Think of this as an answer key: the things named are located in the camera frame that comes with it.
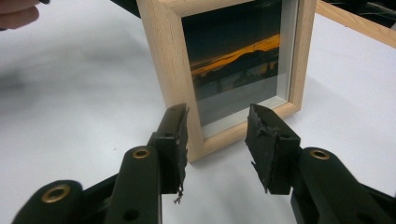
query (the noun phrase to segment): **orange sky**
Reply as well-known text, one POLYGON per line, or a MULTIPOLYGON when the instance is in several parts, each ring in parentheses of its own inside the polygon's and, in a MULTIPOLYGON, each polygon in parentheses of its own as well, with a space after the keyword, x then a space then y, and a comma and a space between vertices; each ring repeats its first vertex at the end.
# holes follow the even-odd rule
POLYGON ((234 60, 236 60, 239 56, 253 52, 255 50, 270 50, 274 48, 279 48, 279 42, 280 42, 280 35, 273 35, 271 37, 268 37, 262 41, 256 42, 252 45, 246 46, 242 49, 236 50, 234 52, 231 52, 229 54, 222 55, 221 57, 218 58, 213 58, 209 60, 210 62, 200 62, 200 63, 205 63, 208 64, 207 66, 200 67, 198 69, 195 69, 191 71, 192 75, 200 75, 202 73, 207 73, 212 70, 216 70, 221 68, 222 66, 226 65, 227 63, 230 63, 234 60))

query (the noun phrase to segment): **black plastic arm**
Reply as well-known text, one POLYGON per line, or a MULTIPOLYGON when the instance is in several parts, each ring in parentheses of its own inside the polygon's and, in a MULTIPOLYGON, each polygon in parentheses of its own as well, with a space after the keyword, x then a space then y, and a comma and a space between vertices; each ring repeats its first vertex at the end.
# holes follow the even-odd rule
POLYGON ((162 223, 161 195, 178 193, 187 165, 187 108, 168 108, 147 146, 125 153, 120 172, 82 190, 72 180, 39 189, 15 217, 14 224, 162 223))
POLYGON ((260 181, 289 194, 299 224, 395 223, 396 200, 361 185, 331 152, 300 149, 300 138, 271 109, 250 107, 247 146, 260 181))

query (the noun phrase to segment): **sunset photo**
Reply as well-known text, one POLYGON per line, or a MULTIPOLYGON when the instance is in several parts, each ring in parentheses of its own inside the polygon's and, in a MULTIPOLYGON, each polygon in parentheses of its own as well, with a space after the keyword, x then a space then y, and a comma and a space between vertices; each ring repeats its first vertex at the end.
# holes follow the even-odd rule
POLYGON ((203 126, 276 95, 281 11, 261 0, 182 19, 203 126))

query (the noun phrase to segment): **white table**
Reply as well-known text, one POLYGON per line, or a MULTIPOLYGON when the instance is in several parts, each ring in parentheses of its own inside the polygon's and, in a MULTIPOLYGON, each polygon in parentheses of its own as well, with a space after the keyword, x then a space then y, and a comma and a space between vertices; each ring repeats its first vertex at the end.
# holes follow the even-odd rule
MULTIPOLYGON (((165 106, 141 20, 108 0, 52 1, 0 33, 0 223, 42 186, 88 188, 145 145, 165 106)), ((303 110, 286 119, 302 147, 336 154, 363 184, 396 192, 396 50, 319 15, 303 110)), ((265 194, 243 141, 187 167, 163 223, 295 223, 290 196, 265 194)))

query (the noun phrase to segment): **screw hole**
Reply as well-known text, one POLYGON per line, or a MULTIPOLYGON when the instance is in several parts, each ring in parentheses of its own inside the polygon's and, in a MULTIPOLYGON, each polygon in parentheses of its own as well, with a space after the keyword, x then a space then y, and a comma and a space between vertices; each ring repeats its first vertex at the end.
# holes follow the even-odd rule
POLYGON ((139 217, 139 211, 137 211, 137 210, 134 210, 134 209, 131 209, 131 210, 129 210, 129 211, 126 211, 125 213, 124 213, 124 216, 123 216, 123 218, 124 218, 124 220, 126 220, 126 221, 134 221, 134 220, 137 220, 137 218, 139 217))
POLYGON ((62 184, 47 190, 41 197, 43 203, 56 203, 62 200, 70 192, 68 185, 62 184))
POLYGON ((149 151, 145 148, 143 149, 138 149, 137 151, 134 151, 134 157, 137 159, 143 159, 146 158, 149 155, 149 151))
POLYGON ((330 155, 324 151, 321 150, 312 150, 311 156, 320 159, 320 160, 328 160, 330 158, 330 155))

